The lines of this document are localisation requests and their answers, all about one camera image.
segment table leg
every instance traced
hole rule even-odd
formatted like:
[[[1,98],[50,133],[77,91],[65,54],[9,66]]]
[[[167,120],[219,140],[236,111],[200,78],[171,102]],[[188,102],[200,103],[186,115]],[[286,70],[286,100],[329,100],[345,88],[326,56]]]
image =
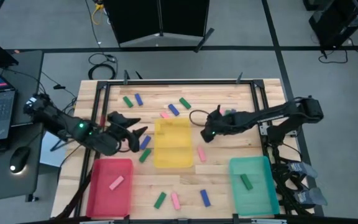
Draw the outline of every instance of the table leg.
[[[25,196],[25,202],[36,202],[38,200],[39,200],[39,198],[34,197],[33,194],[28,194],[28,195]]]

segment computer mouse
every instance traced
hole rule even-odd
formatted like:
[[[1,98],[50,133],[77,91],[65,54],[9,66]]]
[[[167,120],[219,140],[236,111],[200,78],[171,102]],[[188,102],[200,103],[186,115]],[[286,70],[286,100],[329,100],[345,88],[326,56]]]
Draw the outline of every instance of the computer mouse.
[[[11,163],[9,165],[12,173],[16,174],[23,170],[27,163],[27,159],[30,155],[30,147],[22,146],[18,147],[11,157]]]

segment green block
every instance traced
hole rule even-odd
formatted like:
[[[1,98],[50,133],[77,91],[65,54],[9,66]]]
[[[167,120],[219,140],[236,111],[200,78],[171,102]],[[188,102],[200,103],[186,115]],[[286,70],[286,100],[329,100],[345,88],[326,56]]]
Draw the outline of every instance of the green block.
[[[241,175],[241,180],[242,180],[242,182],[244,183],[244,185],[246,186],[247,190],[251,190],[251,189],[254,188],[254,187],[252,186],[251,182],[249,181],[247,175],[242,174],[242,175]]]
[[[160,196],[158,197],[157,201],[154,204],[154,208],[159,209],[161,207],[162,202],[165,200],[166,193],[161,192]]]
[[[183,104],[183,106],[185,106],[186,109],[190,109],[191,108],[191,105],[182,97],[180,98],[180,103]]]
[[[146,149],[146,150],[143,152],[142,156],[139,158],[139,161],[140,161],[141,163],[143,163],[143,162],[146,160],[147,156],[150,155],[151,152],[152,152],[151,149]]]
[[[124,102],[128,105],[129,108],[134,106],[132,102],[129,100],[128,96],[124,96],[122,99],[124,99]]]

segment black desk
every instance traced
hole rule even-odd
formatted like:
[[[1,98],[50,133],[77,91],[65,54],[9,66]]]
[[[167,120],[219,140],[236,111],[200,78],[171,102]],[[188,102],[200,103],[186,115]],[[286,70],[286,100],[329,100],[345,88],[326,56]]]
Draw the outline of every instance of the black desk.
[[[44,126],[42,124],[29,124],[11,128],[9,135],[11,135],[12,142],[9,150],[0,152],[0,199],[35,192],[43,131]],[[12,154],[18,147],[25,146],[29,142],[31,142],[29,144],[31,152],[27,165],[22,172],[13,174],[9,169]]]
[[[31,75],[39,80],[44,56],[41,51],[25,52],[13,56],[19,62],[19,65],[9,67],[9,69]],[[30,117],[23,114],[23,106],[33,93],[38,92],[38,82],[7,70],[4,71],[3,75],[18,91],[12,123],[16,125],[29,123]],[[43,136],[44,126],[42,124],[27,124],[12,127],[9,130],[9,149],[0,152],[0,199],[29,195],[35,192]],[[22,172],[13,174],[9,168],[12,154],[18,147],[26,146],[29,142],[31,142],[29,144],[31,152],[27,165]]]
[[[14,54],[13,57],[19,65],[11,66],[8,69],[30,75],[40,80],[44,53],[40,50]],[[17,90],[16,102],[13,111],[12,126],[30,124],[31,118],[23,113],[23,106],[34,94],[38,93],[39,84],[30,77],[15,73],[9,70],[2,72],[2,76]]]

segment red plastic tray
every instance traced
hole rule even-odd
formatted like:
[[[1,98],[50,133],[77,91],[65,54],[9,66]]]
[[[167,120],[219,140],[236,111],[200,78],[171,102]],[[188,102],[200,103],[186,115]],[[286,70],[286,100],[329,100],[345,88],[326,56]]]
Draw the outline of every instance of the red plastic tray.
[[[125,217],[131,208],[133,165],[130,159],[97,159],[93,164],[87,217]],[[119,177],[114,189],[109,186]]]

